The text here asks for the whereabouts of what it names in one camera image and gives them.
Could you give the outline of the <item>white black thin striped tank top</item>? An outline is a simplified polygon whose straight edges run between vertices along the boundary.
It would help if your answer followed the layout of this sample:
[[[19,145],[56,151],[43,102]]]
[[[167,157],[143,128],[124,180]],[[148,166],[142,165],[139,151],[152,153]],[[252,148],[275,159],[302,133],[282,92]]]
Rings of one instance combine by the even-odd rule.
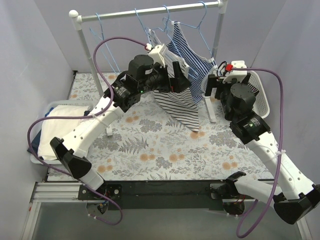
[[[153,47],[161,46],[161,55],[167,65],[167,72],[169,77],[174,77],[173,62],[178,61],[183,75],[189,79],[190,66],[186,61],[175,53],[172,53],[169,48],[161,43],[155,32],[151,29],[147,30],[148,37]],[[199,131],[199,112],[198,107],[194,103],[190,88],[181,93],[162,93],[158,90],[153,92],[154,99],[157,103],[168,113],[171,117],[185,125],[193,132]]]

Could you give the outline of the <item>wide black white striped tank top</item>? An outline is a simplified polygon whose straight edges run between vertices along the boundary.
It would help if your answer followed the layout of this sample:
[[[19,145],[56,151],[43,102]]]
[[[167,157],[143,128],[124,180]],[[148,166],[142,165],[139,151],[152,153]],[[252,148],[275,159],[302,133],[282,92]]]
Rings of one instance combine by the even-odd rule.
[[[257,87],[255,87],[254,85],[252,85],[251,83],[248,83],[247,85],[250,87],[253,95],[256,97],[260,92],[259,89]]]

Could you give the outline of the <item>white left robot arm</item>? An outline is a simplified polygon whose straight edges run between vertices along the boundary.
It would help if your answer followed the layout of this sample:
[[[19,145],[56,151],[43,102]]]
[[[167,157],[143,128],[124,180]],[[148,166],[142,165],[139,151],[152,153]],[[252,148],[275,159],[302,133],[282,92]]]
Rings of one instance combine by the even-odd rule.
[[[70,175],[89,188],[95,200],[106,196],[103,178],[87,160],[89,147],[110,124],[119,119],[145,93],[181,93],[191,84],[189,66],[181,58],[172,62],[163,57],[136,55],[129,62],[128,70],[121,72],[111,88],[104,92],[95,108],[70,133],[54,137],[51,149]]]

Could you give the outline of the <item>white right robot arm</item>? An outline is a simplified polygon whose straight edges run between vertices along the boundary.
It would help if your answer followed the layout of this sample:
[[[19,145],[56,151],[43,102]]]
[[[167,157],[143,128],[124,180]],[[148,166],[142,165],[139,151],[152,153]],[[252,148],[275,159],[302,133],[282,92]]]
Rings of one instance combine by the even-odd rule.
[[[250,74],[241,81],[224,82],[210,74],[206,92],[216,89],[223,114],[233,134],[249,148],[274,176],[277,186],[271,205],[277,215],[293,225],[320,203],[320,186],[306,177],[291,161],[264,119],[254,112],[257,92],[249,84]]]

